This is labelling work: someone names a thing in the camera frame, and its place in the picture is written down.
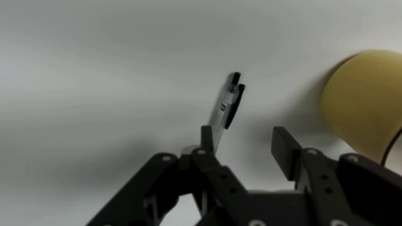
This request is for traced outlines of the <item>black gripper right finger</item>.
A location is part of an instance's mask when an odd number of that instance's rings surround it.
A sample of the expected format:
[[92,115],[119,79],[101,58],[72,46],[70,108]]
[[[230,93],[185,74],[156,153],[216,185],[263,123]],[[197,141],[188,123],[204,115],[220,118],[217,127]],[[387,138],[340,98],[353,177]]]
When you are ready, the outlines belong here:
[[332,159],[283,127],[273,129],[271,153],[295,183],[274,196],[271,226],[402,226],[402,177],[393,171],[361,154]]

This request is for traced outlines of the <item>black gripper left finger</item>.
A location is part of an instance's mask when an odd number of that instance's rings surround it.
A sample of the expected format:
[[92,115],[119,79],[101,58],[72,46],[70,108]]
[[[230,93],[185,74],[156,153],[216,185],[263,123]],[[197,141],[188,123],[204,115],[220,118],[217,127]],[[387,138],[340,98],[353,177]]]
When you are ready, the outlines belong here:
[[214,151],[212,128],[202,126],[199,147],[155,154],[85,226],[160,226],[185,195],[201,212],[196,226],[248,226],[248,192]]

